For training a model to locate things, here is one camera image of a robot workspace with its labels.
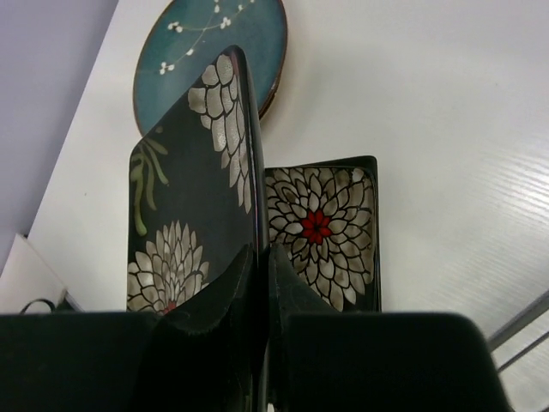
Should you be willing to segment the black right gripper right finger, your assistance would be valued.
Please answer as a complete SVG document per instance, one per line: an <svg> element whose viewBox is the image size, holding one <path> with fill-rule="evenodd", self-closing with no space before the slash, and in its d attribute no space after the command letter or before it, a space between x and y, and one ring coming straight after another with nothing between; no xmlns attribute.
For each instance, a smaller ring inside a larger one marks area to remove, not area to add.
<svg viewBox="0 0 549 412"><path fill-rule="evenodd" d="M447 312L337 312L268 257L268 402L278 411L507 411L486 341Z"/></svg>

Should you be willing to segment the teal round plate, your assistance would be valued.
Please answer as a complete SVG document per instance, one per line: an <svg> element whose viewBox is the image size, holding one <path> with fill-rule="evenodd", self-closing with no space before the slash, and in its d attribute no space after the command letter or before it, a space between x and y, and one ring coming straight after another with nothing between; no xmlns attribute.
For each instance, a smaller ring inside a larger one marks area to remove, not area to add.
<svg viewBox="0 0 549 412"><path fill-rule="evenodd" d="M284 4L262 1L171 1L144 41L132 100L138 130L147 134L230 45L247 58L259 110L281 81L288 41Z"/></svg>

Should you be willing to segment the black square floral plate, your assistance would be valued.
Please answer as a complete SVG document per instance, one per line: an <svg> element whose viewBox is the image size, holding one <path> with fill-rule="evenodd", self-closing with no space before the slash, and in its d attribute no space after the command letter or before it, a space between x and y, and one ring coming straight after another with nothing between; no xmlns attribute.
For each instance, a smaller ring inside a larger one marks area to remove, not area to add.
<svg viewBox="0 0 549 412"><path fill-rule="evenodd" d="M270 167L269 237L299 278L338 312L382 309L377 159Z"/></svg>

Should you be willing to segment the black rectangular floral plate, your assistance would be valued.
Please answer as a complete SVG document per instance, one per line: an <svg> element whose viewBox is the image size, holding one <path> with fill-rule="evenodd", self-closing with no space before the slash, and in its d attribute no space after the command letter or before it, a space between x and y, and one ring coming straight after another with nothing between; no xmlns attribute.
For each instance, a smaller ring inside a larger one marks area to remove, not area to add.
<svg viewBox="0 0 549 412"><path fill-rule="evenodd" d="M232 45L130 154L129 311L166 314L244 246L266 248L264 170L250 65Z"/></svg>

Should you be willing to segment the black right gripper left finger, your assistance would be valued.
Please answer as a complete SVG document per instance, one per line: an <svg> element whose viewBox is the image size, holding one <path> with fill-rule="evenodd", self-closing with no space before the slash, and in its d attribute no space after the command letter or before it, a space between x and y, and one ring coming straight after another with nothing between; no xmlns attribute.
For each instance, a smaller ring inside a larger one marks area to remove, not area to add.
<svg viewBox="0 0 549 412"><path fill-rule="evenodd" d="M1 319L4 411L249 411L244 246L165 315L54 312Z"/></svg>

